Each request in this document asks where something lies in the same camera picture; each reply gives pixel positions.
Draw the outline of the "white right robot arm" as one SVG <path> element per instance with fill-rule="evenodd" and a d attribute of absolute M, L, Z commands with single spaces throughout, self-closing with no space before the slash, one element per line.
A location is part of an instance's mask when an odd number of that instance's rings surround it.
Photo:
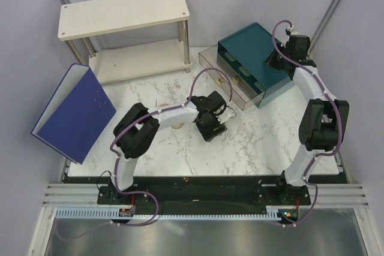
<path fill-rule="evenodd" d="M 316 64 L 307 56 L 310 38 L 292 28 L 286 30 L 286 35 L 286 41 L 275 43 L 265 64 L 289 75 L 307 101 L 307 107 L 298 129 L 299 150 L 275 186 L 265 189 L 265 198 L 274 204 L 310 204 L 310 174 L 320 157 L 333 156 L 339 150 L 349 103 L 337 99 L 321 80 Z"/>

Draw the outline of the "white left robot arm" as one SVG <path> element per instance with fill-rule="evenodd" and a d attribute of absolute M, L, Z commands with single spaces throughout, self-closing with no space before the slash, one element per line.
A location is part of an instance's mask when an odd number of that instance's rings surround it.
<path fill-rule="evenodd" d="M 195 124 L 205 142 L 213 141 L 227 131 L 226 122 L 236 115 L 230 102 L 213 91 L 208 96 L 189 95 L 185 102 L 173 106 L 150 109 L 142 103 L 134 104 L 113 129 L 110 150 L 117 159 L 109 184 L 99 189 L 97 203 L 118 205 L 131 200 L 138 205 L 150 198 L 161 205 L 170 192 L 132 189 L 139 158 L 147 153 L 159 131 L 177 124 Z"/>

